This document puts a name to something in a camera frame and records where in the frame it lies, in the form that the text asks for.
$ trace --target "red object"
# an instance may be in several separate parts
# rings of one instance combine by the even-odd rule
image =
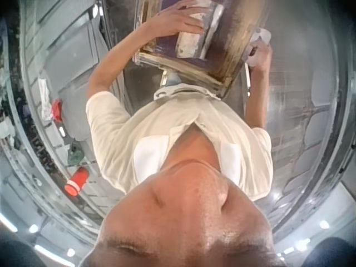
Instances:
[[[52,104],[52,115],[53,119],[58,122],[62,123],[62,102],[60,99],[56,99]]]
[[[80,167],[72,176],[72,178],[67,182],[65,190],[71,196],[77,196],[82,190],[88,178],[89,172],[85,168]]]

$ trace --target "person's right hand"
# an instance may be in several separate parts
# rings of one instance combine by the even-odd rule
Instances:
[[[251,43],[253,47],[256,47],[256,65],[253,71],[260,71],[269,73],[272,62],[273,50],[269,44],[265,44],[261,39]]]
[[[179,32],[195,34],[204,33],[203,21],[192,18],[190,15],[206,13],[209,8],[192,7],[196,0],[181,0],[175,5],[163,10],[143,24],[151,34],[151,38],[172,36]]]

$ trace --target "neck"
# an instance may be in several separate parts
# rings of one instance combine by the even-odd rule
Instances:
[[[175,142],[162,166],[162,170],[170,169],[186,160],[206,162],[220,171],[219,159],[214,146],[195,124],[190,126]]]

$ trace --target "cream shirt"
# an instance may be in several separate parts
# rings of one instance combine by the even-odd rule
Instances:
[[[181,84],[160,92],[132,117],[110,92],[89,99],[86,112],[94,153],[106,180],[130,192],[160,170],[175,141],[195,123],[212,142],[222,174],[252,201],[270,192],[273,163],[265,130],[251,129],[204,88]]]

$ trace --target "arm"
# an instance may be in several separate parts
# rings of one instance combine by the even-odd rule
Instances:
[[[251,76],[251,95],[246,103],[246,123],[251,128],[265,128],[267,107],[269,102],[269,71],[272,59],[272,48],[262,40],[257,46],[258,64]]]
[[[189,7],[195,3],[195,0],[183,0],[176,3],[142,24],[117,44],[91,76],[87,90],[88,98],[96,93],[108,91],[135,52],[152,39],[175,35],[179,32],[202,34],[204,32],[203,22],[190,15],[207,12],[208,9]]]

